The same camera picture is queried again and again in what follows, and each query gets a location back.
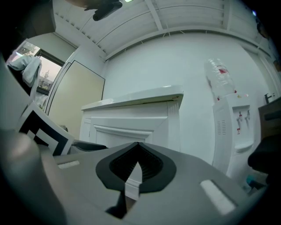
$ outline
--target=white wall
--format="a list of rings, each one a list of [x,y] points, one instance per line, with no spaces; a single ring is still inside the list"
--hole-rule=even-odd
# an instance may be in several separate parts
[[[104,79],[78,62],[73,62],[65,73],[52,101],[49,117],[63,124],[68,132],[79,139],[81,107],[101,100]]]
[[[73,54],[73,58],[70,62],[77,61],[83,64],[85,67],[94,71],[96,74],[103,76],[102,71],[104,69],[105,62],[99,57],[99,55],[91,49],[85,46],[80,46]]]
[[[64,62],[76,50],[72,45],[53,33],[42,34],[28,39],[28,41]]]
[[[266,94],[264,78],[248,53],[231,38],[188,33],[157,38],[116,56],[108,63],[103,99],[150,88],[181,84],[181,151],[212,163],[215,147],[213,95],[203,64],[220,58],[227,65],[238,92],[248,93],[256,108],[255,144],[260,141],[257,107]]]

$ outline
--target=white cloth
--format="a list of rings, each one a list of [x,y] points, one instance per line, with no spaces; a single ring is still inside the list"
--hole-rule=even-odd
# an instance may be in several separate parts
[[[41,60],[38,56],[33,55],[23,55],[14,62],[8,64],[14,70],[22,70],[22,80],[27,84],[27,86],[32,87],[34,76],[38,76],[41,66]]]
[[[44,110],[46,107],[48,95],[42,94],[40,92],[36,92],[34,102]]]

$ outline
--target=vent grille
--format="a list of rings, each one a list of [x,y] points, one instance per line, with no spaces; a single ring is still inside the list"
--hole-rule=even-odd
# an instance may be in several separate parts
[[[141,166],[142,182],[156,176],[163,167],[163,162],[160,158],[140,145],[114,159],[109,164],[109,167],[112,173],[126,182],[137,162]]]
[[[218,135],[226,135],[227,134],[227,125],[225,123],[225,120],[217,121],[216,123],[216,130]]]
[[[217,132],[218,132],[218,134],[221,135],[221,125],[220,125],[220,121],[217,121],[216,127],[217,127]]]
[[[225,120],[221,121],[221,132],[222,132],[222,135],[226,135],[227,134],[227,125],[225,123]]]

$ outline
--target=white shelf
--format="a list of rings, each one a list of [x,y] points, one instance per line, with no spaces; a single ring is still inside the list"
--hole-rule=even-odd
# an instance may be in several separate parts
[[[236,152],[243,152],[250,148],[254,144],[254,141],[244,142],[242,144],[236,145],[235,150]]]
[[[88,105],[82,106],[81,110],[104,109],[126,105],[139,105],[144,103],[168,101],[177,101],[180,107],[183,97],[184,92],[182,90],[182,86],[165,86],[90,103]]]

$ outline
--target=window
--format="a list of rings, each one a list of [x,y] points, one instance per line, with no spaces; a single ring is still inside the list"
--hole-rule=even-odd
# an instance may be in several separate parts
[[[43,50],[40,50],[38,57],[41,59],[42,69],[40,71],[37,91],[48,95],[52,84],[64,63]]]
[[[64,62],[40,49],[38,46],[28,41],[24,41],[8,58],[7,63],[13,62],[23,55],[34,55],[41,59],[42,68],[40,71],[35,102],[40,108],[44,109],[52,84]]]
[[[8,58],[8,62],[13,62],[20,58],[23,55],[36,55],[38,51],[40,50],[39,47],[37,47],[34,44],[31,44],[28,41],[24,41],[14,52],[13,54]]]

